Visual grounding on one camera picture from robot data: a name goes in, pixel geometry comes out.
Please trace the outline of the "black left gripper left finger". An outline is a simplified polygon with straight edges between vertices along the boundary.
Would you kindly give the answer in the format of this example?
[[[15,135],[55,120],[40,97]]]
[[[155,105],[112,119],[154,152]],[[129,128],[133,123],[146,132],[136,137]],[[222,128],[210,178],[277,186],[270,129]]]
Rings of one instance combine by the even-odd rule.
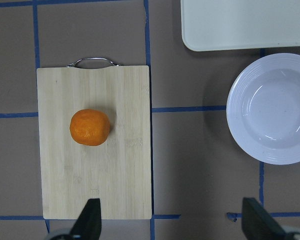
[[[101,201],[99,198],[91,198],[85,204],[69,234],[74,240],[98,240],[101,232]]]

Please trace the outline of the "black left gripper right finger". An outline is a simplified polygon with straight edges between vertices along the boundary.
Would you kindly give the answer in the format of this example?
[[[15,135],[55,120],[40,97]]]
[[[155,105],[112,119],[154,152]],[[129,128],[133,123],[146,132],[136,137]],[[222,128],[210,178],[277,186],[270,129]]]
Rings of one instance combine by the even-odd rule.
[[[241,229],[247,240],[284,240],[286,232],[253,197],[242,200]]]

